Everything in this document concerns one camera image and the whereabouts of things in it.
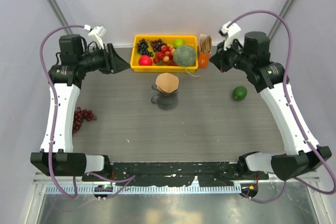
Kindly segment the grey transparent glass server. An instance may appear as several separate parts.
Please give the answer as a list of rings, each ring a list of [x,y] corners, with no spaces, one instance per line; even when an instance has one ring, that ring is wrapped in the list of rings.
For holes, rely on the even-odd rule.
[[[171,110],[177,107],[179,102],[177,93],[158,92],[151,98],[151,103],[156,104],[160,109]]]

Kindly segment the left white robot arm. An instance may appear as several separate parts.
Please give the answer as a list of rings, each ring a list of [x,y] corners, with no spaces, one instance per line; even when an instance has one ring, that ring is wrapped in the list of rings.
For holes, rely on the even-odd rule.
[[[106,155],[73,152],[75,106],[87,73],[115,74],[129,69],[130,64],[120,58],[111,43],[103,44],[102,35],[90,32],[89,38],[95,45],[92,50],[80,35],[61,36],[57,63],[48,71],[53,86],[46,134],[39,152],[30,156],[30,162],[47,176],[51,171],[55,176],[94,173],[101,181],[112,176]]]

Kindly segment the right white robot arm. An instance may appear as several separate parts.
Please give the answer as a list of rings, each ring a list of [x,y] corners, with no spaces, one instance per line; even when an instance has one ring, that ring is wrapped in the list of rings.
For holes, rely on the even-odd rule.
[[[327,161],[331,150],[321,146],[310,133],[293,98],[291,85],[284,81],[282,64],[270,59],[269,37],[261,31],[245,34],[241,44],[237,34],[220,33],[225,39],[217,45],[210,62],[221,72],[231,68],[243,71],[248,81],[261,95],[281,134],[285,153],[281,155],[252,152],[240,156],[237,172],[249,179],[256,171],[274,173],[281,180],[289,180],[321,166],[318,155]]]

